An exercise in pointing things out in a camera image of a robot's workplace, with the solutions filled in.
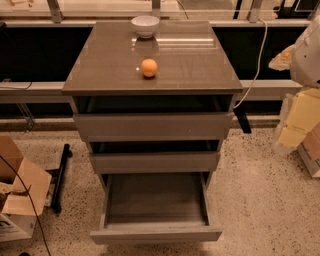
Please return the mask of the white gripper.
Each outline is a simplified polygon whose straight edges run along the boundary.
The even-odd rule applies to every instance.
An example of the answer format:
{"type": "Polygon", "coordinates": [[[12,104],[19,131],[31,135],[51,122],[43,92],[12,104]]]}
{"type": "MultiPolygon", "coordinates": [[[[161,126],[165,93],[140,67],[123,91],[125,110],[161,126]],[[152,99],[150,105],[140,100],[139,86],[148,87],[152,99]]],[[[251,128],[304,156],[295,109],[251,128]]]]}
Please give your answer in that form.
{"type": "MultiPolygon", "coordinates": [[[[268,67],[277,71],[289,70],[293,50],[293,45],[285,48],[269,62],[268,67]]],[[[291,153],[319,123],[319,89],[307,88],[295,95],[287,94],[281,106],[273,150],[283,155],[291,153]]]]}

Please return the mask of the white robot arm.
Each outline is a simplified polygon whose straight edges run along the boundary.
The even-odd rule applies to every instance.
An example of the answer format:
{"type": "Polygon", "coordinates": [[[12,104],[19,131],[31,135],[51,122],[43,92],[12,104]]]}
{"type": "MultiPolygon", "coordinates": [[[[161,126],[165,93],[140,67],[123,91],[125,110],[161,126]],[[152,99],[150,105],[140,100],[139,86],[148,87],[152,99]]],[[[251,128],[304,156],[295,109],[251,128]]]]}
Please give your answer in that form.
{"type": "Polygon", "coordinates": [[[273,149],[279,154],[296,150],[320,123],[320,15],[291,45],[269,62],[277,71],[289,70],[291,80],[302,89],[287,94],[280,111],[273,149]]]}

